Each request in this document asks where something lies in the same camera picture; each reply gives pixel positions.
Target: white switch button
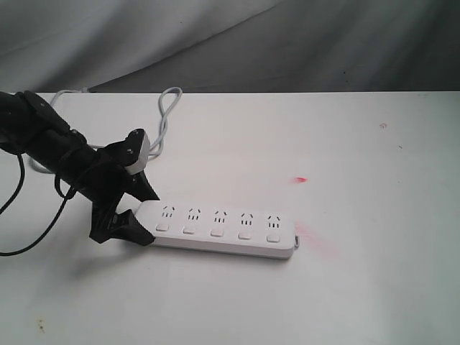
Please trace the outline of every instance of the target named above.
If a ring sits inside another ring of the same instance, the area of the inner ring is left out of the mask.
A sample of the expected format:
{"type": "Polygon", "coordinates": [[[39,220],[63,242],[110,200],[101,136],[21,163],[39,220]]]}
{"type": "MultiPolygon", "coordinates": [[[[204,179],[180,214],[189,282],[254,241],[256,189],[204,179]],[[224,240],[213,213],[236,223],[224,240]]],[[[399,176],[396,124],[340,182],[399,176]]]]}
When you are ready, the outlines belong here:
{"type": "Polygon", "coordinates": [[[280,235],[270,234],[267,236],[267,242],[278,243],[280,241],[280,235]]]}
{"type": "Polygon", "coordinates": [[[158,224],[157,231],[167,231],[170,228],[167,224],[158,224]]]}
{"type": "Polygon", "coordinates": [[[190,228],[189,226],[186,226],[183,231],[182,231],[184,234],[188,234],[188,235],[193,235],[195,233],[195,229],[194,228],[190,228]]]}
{"type": "Polygon", "coordinates": [[[222,229],[212,229],[211,236],[213,237],[222,237],[224,235],[224,230],[222,229]]]}
{"type": "Polygon", "coordinates": [[[251,233],[250,232],[246,232],[246,231],[242,231],[238,234],[238,238],[239,239],[251,239],[251,233]]]}

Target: white table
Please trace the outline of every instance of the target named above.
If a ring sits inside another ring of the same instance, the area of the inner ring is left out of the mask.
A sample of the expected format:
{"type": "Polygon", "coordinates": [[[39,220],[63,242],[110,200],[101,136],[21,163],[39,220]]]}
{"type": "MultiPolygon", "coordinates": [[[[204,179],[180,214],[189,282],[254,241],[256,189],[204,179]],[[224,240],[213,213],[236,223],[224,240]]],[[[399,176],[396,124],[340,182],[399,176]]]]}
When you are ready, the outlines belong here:
{"type": "MultiPolygon", "coordinates": [[[[57,110],[108,144],[154,138],[156,102],[67,94],[57,110]]],[[[299,250],[99,245],[78,195],[43,243],[0,259],[2,344],[460,344],[460,93],[186,94],[169,128],[146,170],[161,198],[288,213],[299,250]]],[[[19,173],[0,163],[3,203],[19,173]]],[[[28,169],[1,249],[35,239],[60,201],[28,169]]]]}

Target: power cord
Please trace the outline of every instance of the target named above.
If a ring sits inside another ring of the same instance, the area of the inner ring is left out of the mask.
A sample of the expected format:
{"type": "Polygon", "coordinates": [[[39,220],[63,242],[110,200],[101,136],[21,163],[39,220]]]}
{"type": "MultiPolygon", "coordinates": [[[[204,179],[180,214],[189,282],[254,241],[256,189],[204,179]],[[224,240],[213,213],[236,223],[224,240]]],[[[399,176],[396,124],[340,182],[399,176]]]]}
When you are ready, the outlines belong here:
{"type": "MultiPolygon", "coordinates": [[[[87,91],[87,89],[86,90],[81,90],[81,91],[79,91],[79,90],[61,90],[61,91],[57,92],[52,97],[52,99],[50,101],[50,105],[54,106],[54,104],[56,103],[57,99],[61,95],[63,95],[64,93],[70,93],[70,92],[71,93],[77,93],[77,92],[88,92],[88,91],[87,91]]],[[[162,151],[163,151],[163,140],[165,138],[165,134],[166,134],[166,131],[167,131],[167,117],[170,114],[170,112],[175,108],[177,103],[179,102],[180,97],[182,96],[182,93],[183,92],[182,92],[181,88],[173,87],[173,88],[169,88],[169,89],[163,91],[162,94],[160,95],[160,97],[158,98],[158,108],[160,110],[160,115],[161,115],[162,119],[161,119],[160,126],[159,126],[159,129],[158,129],[158,138],[154,141],[154,143],[152,145],[150,145],[149,158],[151,160],[153,160],[156,157],[160,156],[162,151]],[[176,93],[177,96],[175,97],[175,99],[171,103],[171,105],[165,110],[164,107],[163,107],[163,98],[169,93],[176,93]]],[[[24,167],[24,160],[22,159],[22,155],[21,155],[21,153],[19,151],[19,148],[15,145],[15,143],[13,141],[11,141],[11,139],[9,138],[8,133],[6,133],[5,131],[1,131],[1,132],[9,140],[9,143],[13,146],[13,148],[15,150],[15,155],[16,155],[16,157],[18,159],[18,162],[19,162],[19,169],[21,170],[21,175],[20,175],[19,182],[17,184],[16,190],[13,192],[11,197],[6,201],[6,203],[0,208],[0,215],[3,212],[5,212],[5,210],[12,204],[12,202],[19,195],[19,192],[21,191],[22,186],[24,185],[24,180],[25,180],[25,176],[26,176],[26,170],[25,170],[25,167],[24,167]]],[[[90,145],[90,146],[92,148],[100,148],[100,146],[97,146],[97,145],[90,145]]],[[[30,164],[30,166],[31,166],[31,168],[33,170],[38,171],[39,173],[51,173],[45,167],[42,167],[42,166],[38,165],[37,162],[35,162],[32,158],[29,159],[29,164],[30,164]]],[[[88,168],[87,170],[83,171],[80,174],[80,176],[78,176],[78,178],[75,180],[75,182],[71,185],[71,187],[69,188],[68,192],[65,195],[63,194],[63,192],[60,189],[60,184],[59,184],[60,176],[59,176],[59,173],[58,173],[56,175],[56,178],[55,178],[55,189],[56,189],[57,193],[63,198],[63,202],[60,204],[60,207],[57,210],[54,218],[52,219],[52,221],[50,223],[50,225],[48,225],[48,227],[45,229],[45,231],[35,241],[33,241],[31,244],[29,244],[27,247],[24,247],[24,248],[19,249],[19,250],[15,250],[13,252],[0,252],[0,257],[12,257],[12,256],[15,256],[15,255],[19,255],[19,254],[25,253],[25,252],[31,250],[32,248],[34,248],[35,246],[37,246],[37,244],[39,244],[48,235],[48,233],[51,231],[53,226],[56,224],[56,222],[58,221],[60,215],[64,211],[64,207],[67,204],[67,202],[71,198],[73,198],[73,196],[75,196],[76,191],[78,189],[78,182],[81,180],[81,178],[83,178],[87,173],[89,173],[92,169],[94,169],[96,167],[98,167],[98,166],[91,167],[91,168],[88,168]]]]}
{"type": "MultiPolygon", "coordinates": [[[[51,98],[50,105],[54,108],[56,101],[64,93],[80,93],[80,92],[88,92],[88,89],[83,88],[82,90],[61,90],[57,92],[51,98]]],[[[160,125],[158,126],[158,137],[153,142],[153,144],[150,145],[149,160],[154,160],[155,158],[159,157],[162,154],[165,135],[167,132],[167,117],[169,116],[171,111],[174,110],[175,106],[177,106],[177,104],[179,103],[180,97],[182,97],[182,94],[183,94],[182,89],[174,86],[172,88],[167,88],[166,90],[164,90],[161,93],[160,97],[158,98],[158,110],[160,111],[161,121],[160,121],[160,125]],[[170,93],[174,93],[176,97],[174,98],[170,106],[168,106],[165,109],[165,107],[163,106],[163,99],[165,98],[166,95],[170,93]]],[[[93,144],[90,144],[89,146],[91,146],[94,149],[100,149],[103,147],[103,146],[98,146],[98,145],[93,145],[93,144]]],[[[29,165],[33,170],[39,173],[52,174],[52,172],[50,172],[46,167],[39,165],[31,157],[29,157],[29,165]]]]}

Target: robotic arm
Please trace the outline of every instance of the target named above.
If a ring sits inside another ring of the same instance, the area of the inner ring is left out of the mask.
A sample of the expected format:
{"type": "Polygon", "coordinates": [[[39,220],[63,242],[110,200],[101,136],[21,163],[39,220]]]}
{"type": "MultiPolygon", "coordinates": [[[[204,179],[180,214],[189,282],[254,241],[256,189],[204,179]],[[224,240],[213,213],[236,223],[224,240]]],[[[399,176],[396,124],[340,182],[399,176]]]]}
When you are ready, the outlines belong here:
{"type": "Polygon", "coordinates": [[[78,191],[91,200],[90,238],[96,242],[123,239],[146,246],[155,240],[131,210],[116,213],[125,193],[139,201],[159,200],[144,174],[150,142],[143,129],[94,150],[37,94],[0,92],[0,149],[27,153],[54,173],[56,191],[64,199],[78,191]],[[60,191],[61,179],[70,185],[66,195],[60,191]]]}

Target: gray cable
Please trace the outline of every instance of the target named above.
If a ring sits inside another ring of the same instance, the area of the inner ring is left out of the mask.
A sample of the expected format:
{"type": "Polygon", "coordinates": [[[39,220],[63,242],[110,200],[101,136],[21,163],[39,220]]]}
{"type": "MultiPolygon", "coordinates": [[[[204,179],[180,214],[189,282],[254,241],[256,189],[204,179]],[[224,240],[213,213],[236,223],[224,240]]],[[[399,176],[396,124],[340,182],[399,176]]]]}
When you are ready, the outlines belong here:
{"type": "MultiPolygon", "coordinates": [[[[50,101],[50,105],[54,108],[56,101],[58,100],[59,97],[61,97],[64,93],[80,93],[80,92],[88,92],[87,88],[83,88],[81,90],[61,90],[58,91],[50,101]]],[[[150,150],[149,150],[149,160],[154,160],[158,156],[160,156],[163,152],[163,145],[164,145],[164,139],[167,131],[167,117],[173,111],[175,106],[178,104],[180,97],[182,97],[182,89],[178,87],[172,87],[164,90],[160,97],[158,98],[158,109],[160,110],[160,115],[161,115],[161,121],[160,125],[158,126],[158,137],[156,140],[153,142],[153,144],[150,145],[150,150]],[[168,106],[165,110],[165,107],[163,106],[163,98],[169,94],[169,93],[175,93],[176,97],[174,98],[174,101],[168,106]]],[[[92,145],[90,144],[94,149],[99,149],[103,146],[98,146],[98,145],[92,145]]],[[[37,162],[35,162],[31,157],[29,157],[29,165],[30,167],[39,172],[39,173],[44,173],[44,174],[52,174],[46,167],[43,167],[39,165],[37,162]]]]}

